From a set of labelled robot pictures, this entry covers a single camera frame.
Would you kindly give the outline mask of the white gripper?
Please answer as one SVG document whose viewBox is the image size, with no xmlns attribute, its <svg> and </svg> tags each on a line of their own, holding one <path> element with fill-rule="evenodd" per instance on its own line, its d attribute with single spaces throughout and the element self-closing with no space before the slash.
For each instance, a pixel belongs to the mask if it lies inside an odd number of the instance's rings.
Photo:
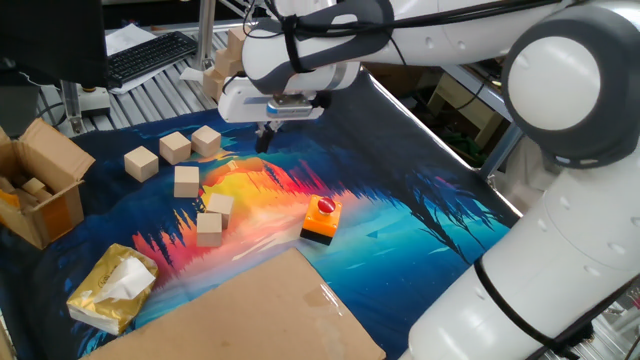
<svg viewBox="0 0 640 360">
<path fill-rule="evenodd" d="M 316 93 L 266 95 L 247 77 L 233 76 L 225 79 L 218 111 L 227 123 L 258 123 L 255 151 L 265 153 L 281 121 L 315 120 L 324 113 L 315 100 Z"/>
</svg>

